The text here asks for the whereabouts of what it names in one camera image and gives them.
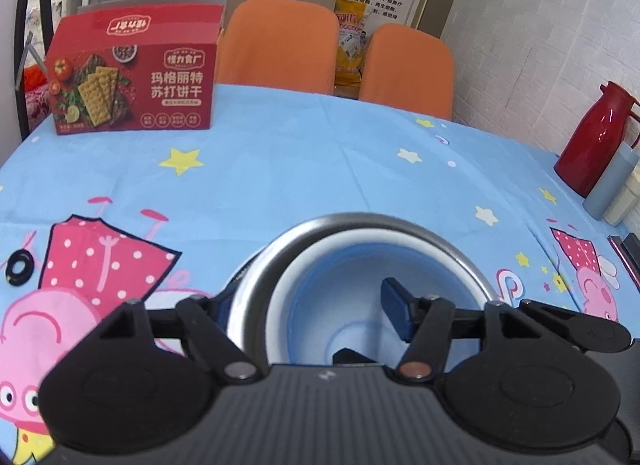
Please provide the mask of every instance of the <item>red thermos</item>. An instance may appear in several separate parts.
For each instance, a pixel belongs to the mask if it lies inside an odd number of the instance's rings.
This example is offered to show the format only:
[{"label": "red thermos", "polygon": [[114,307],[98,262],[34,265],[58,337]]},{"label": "red thermos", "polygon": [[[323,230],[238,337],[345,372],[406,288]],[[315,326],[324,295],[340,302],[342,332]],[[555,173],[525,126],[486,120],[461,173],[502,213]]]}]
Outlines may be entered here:
[{"label": "red thermos", "polygon": [[626,118],[632,116],[640,122],[631,111],[638,101],[629,93],[611,81],[600,90],[602,96],[581,119],[554,166],[562,180],[584,198],[625,138]]}]

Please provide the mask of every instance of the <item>snack packaging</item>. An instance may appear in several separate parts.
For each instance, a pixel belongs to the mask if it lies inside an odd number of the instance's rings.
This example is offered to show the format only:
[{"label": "snack packaging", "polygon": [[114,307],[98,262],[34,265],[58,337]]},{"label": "snack packaging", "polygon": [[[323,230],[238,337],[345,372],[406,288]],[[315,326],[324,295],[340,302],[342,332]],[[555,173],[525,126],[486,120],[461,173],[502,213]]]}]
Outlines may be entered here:
[{"label": "snack packaging", "polygon": [[223,12],[152,4],[63,18],[46,60],[57,133],[209,128]]},{"label": "snack packaging", "polygon": [[360,67],[366,46],[364,25],[371,8],[358,0],[335,0],[334,13],[340,23],[335,64],[337,86],[360,87]]}]

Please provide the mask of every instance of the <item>chair backrest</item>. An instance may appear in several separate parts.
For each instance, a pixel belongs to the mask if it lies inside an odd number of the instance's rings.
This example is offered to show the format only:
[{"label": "chair backrest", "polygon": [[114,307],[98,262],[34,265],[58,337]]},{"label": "chair backrest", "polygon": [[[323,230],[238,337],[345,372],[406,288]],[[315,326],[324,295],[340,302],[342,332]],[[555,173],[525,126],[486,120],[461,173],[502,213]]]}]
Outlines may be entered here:
[{"label": "chair backrest", "polygon": [[454,63],[440,39],[383,24],[373,34],[359,100],[451,120]]},{"label": "chair backrest", "polygon": [[296,0],[247,0],[225,31],[217,82],[331,95],[338,19]]}]

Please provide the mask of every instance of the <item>tablecloth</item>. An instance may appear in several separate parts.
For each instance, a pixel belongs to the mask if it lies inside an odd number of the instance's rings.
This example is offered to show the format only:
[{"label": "tablecloth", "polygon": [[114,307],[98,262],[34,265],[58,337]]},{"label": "tablecloth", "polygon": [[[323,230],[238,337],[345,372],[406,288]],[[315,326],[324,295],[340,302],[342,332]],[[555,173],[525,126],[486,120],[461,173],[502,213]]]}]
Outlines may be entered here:
[{"label": "tablecloth", "polygon": [[554,173],[556,155],[486,132],[332,96],[219,86],[206,131],[56,136],[51,117],[0,170],[0,448],[50,446],[47,369],[120,302],[215,295],[246,258],[315,216],[372,211],[446,238],[501,297],[618,320],[640,296],[607,235]]}]

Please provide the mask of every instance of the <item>white brick wall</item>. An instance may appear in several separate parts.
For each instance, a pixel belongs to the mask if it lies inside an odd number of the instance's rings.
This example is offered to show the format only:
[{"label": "white brick wall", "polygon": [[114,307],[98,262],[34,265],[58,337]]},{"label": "white brick wall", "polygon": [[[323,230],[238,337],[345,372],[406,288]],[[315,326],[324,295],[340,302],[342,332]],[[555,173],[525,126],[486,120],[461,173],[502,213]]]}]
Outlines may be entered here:
[{"label": "white brick wall", "polygon": [[640,97],[640,0],[454,0],[442,38],[454,119],[530,145],[560,153],[608,80]]}]

